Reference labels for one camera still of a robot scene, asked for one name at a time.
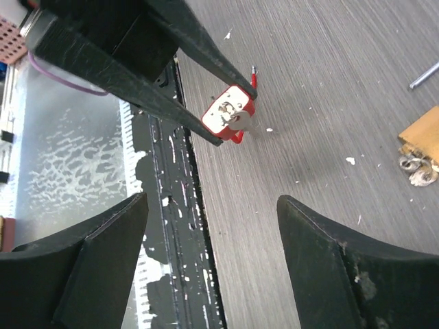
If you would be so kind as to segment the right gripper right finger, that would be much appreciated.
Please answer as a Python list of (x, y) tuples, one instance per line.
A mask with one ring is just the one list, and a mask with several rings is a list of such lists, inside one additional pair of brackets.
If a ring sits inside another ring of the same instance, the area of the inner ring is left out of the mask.
[(438, 257), (373, 239), (289, 195), (278, 226), (303, 328), (437, 328)]

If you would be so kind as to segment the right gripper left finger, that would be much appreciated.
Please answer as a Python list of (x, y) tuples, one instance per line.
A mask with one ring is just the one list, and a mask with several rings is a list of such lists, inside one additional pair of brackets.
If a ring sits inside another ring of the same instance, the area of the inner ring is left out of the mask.
[(143, 241), (147, 195), (127, 198), (1, 254), (2, 328), (120, 328)]

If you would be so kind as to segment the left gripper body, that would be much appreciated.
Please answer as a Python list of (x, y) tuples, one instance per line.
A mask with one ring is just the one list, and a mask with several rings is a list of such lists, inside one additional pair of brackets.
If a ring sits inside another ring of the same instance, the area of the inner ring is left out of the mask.
[(40, 1), (73, 31), (155, 82), (178, 45), (149, 16), (144, 1)]

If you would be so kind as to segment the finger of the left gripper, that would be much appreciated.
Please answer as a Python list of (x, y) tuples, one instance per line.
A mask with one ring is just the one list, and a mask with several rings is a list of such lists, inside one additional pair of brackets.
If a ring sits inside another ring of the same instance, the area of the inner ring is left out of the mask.
[(181, 125), (215, 146), (222, 144), (184, 106), (83, 37), (70, 32), (35, 32), (34, 53), (155, 117)]
[(167, 32), (192, 60), (228, 85), (238, 85), (251, 99), (257, 91), (226, 56), (195, 16), (186, 1), (151, 0), (147, 2), (150, 17)]

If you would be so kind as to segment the red cable padlock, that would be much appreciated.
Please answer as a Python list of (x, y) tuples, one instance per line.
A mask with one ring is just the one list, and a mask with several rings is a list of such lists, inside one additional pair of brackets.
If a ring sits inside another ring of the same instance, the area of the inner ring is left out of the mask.
[(240, 144), (250, 131), (255, 114), (254, 101), (238, 85), (229, 86), (202, 115), (203, 126), (223, 141)]

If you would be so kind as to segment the silver keys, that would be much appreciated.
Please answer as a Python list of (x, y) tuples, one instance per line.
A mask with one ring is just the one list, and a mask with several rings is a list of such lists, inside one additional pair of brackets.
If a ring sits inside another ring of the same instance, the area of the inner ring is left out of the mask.
[(249, 132), (251, 136), (259, 137), (260, 133), (252, 122), (252, 117), (255, 114), (253, 105), (236, 109), (231, 103), (224, 102), (218, 110), (223, 127), (234, 131)]

